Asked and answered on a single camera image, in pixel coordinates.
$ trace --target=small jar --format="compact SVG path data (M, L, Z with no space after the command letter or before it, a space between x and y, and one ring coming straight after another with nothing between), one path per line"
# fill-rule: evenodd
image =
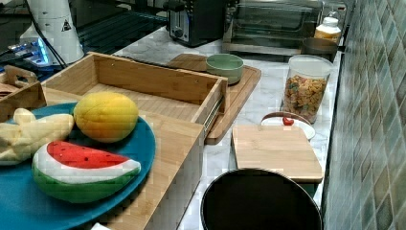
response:
M322 57L298 55L289 60L282 110L316 122L332 64Z
M338 19L334 17L325 17L323 24L316 28L314 37L332 40L339 43L341 37L341 30L338 28Z

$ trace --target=marble countertop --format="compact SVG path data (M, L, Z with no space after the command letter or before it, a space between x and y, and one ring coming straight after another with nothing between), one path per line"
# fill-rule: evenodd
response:
M165 28L134 42L114 55L137 58L160 64L166 64L180 54L196 54L210 56L221 52L221 40L211 42L191 49L174 42ZM239 55L245 65L261 70L262 75L257 87L239 112L233 126L257 125L262 117L270 112L280 110L284 83L288 73L288 64L280 57L261 55ZM317 121L313 125L316 135L311 139L313 147L323 171L326 168L329 134L335 101L337 79L339 72L340 53L334 60L334 70L330 74L325 96L319 108ZM200 202L210 183L221 174L228 171L231 147L231 129L215 146L205 146L203 150L203 174L193 195L192 201L183 216L179 230L203 229L200 220ZM323 182L313 197L317 205L321 205Z

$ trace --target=banana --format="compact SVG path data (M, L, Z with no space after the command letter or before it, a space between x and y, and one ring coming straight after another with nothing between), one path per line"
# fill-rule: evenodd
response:
M70 114L55 114L36 119L32 112L18 108L13 124L0 124L0 166L16 165L32 158L48 142L64 140L72 131Z

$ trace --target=jar lid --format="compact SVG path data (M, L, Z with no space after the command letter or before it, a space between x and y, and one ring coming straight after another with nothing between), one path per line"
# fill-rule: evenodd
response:
M332 63L325 58L312 55L296 55L289 59L290 69L315 78L325 78L332 70Z
M325 17L323 19L323 24L329 25L329 26L337 26L338 25L338 19L334 17Z

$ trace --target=tray handle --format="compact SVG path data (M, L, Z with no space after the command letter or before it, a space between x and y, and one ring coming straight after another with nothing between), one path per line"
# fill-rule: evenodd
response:
M6 65L4 70L6 71L8 84L11 85L17 85L17 76L26 79L28 83L35 83L38 81L35 73L28 70L24 70L12 65Z
M304 123L306 123L306 124L308 124L308 125L311 126L311 123L310 123L308 120L306 120L304 117L301 117L301 116L299 116L299 115L297 115L297 114L294 114L294 113L282 112L282 111L279 111L279 112L272 112L272 113L266 114L265 116L263 116L262 120L260 121L260 124L262 124L262 122L263 122L264 120L266 120L266 119L268 119L268 118L273 118L273 117L292 118L292 119L296 119L296 120L299 120L299 121L301 121L301 122L304 122Z

